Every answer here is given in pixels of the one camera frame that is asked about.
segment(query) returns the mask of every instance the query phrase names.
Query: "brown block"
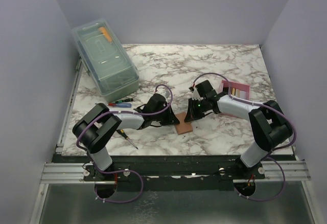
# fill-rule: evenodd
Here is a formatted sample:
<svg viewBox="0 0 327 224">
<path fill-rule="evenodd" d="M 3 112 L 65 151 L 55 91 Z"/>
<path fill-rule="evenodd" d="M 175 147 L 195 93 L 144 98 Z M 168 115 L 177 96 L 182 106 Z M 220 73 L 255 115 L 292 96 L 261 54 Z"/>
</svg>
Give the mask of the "brown block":
<svg viewBox="0 0 327 224">
<path fill-rule="evenodd" d="M 175 128 L 179 135 L 193 131 L 191 123 L 184 122 L 184 119 L 186 117 L 185 112 L 176 114 L 176 117 L 179 120 L 179 124 L 175 125 Z"/>
</svg>

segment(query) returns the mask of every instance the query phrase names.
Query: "screwdriver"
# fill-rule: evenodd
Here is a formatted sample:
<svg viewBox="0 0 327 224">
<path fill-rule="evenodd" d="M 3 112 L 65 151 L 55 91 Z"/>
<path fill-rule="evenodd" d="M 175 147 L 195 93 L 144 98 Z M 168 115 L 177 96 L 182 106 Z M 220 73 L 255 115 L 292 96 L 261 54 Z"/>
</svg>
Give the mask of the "screwdriver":
<svg viewBox="0 0 327 224">
<path fill-rule="evenodd" d="M 138 147 L 135 146 L 135 144 L 132 142 L 132 140 L 130 138 L 128 138 L 127 134 L 125 134 L 125 132 L 122 130 L 122 129 L 118 129 L 116 130 L 117 133 L 119 133 L 122 137 L 124 137 L 126 140 L 129 141 L 129 143 L 131 143 L 137 150 L 138 150 Z"/>
<path fill-rule="evenodd" d="M 126 99 L 126 100 L 118 100 L 118 101 L 116 101 L 115 103 L 116 103 L 116 104 L 119 104 L 119 103 L 123 103 L 123 102 L 131 102 L 131 101 L 133 101 L 133 98 Z"/>
<path fill-rule="evenodd" d="M 114 106 L 114 107 L 121 107 L 121 108 L 131 108 L 132 104 L 131 103 L 120 103 L 120 104 L 116 104 L 116 103 L 108 103 L 109 106 Z"/>
</svg>

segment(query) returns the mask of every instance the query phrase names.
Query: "plastic storage box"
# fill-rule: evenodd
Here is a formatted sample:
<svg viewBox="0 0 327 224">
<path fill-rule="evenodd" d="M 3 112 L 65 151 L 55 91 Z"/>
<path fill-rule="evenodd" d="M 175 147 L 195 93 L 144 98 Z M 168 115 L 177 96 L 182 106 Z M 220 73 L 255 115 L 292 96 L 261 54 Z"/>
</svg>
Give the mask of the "plastic storage box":
<svg viewBox="0 0 327 224">
<path fill-rule="evenodd" d="M 104 19 L 73 28 L 72 33 L 86 71 L 107 102 L 138 89 L 138 71 Z"/>
</svg>

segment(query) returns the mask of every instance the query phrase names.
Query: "table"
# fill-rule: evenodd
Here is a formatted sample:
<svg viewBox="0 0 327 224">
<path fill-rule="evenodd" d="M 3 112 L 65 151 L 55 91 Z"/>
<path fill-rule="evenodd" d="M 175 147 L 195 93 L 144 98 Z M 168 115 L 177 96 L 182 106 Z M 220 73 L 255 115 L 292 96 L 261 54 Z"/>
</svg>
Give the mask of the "table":
<svg viewBox="0 0 327 224">
<path fill-rule="evenodd" d="M 128 96 L 133 108 L 147 103 L 154 88 L 164 83 L 172 88 L 172 109 L 175 114 L 187 111 L 189 87 L 202 73 L 216 72 L 230 81 L 250 85 L 253 101 L 275 100 L 275 94 L 258 45 L 124 45 L 139 71 L 139 90 Z M 85 70 L 80 78 L 68 128 L 63 136 L 63 156 L 86 155 L 76 147 L 72 128 L 96 103 L 106 103 Z M 214 88 L 221 79 L 206 76 Z M 234 155 L 243 153 L 253 142 L 249 122 L 224 115 L 211 114 L 192 123 L 193 132 L 178 135 L 174 126 L 148 127 L 143 130 L 126 129 L 136 150 L 115 133 L 106 148 L 110 155 Z M 293 154 L 292 148 L 275 154 Z"/>
</svg>

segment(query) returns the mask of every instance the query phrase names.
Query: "gray wall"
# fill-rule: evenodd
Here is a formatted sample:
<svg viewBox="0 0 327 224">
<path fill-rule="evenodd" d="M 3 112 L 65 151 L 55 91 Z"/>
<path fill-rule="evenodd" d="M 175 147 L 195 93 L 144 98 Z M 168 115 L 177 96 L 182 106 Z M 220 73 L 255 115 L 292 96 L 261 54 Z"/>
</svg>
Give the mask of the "gray wall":
<svg viewBox="0 0 327 224">
<path fill-rule="evenodd" d="M 327 220 L 327 0 L 289 0 L 262 51 Z"/>
<path fill-rule="evenodd" d="M 0 222 L 28 223 L 77 52 L 56 0 L 0 0 Z"/>
<path fill-rule="evenodd" d="M 287 0 L 57 0 L 71 27 L 104 17 L 122 43 L 262 44 Z"/>
</svg>

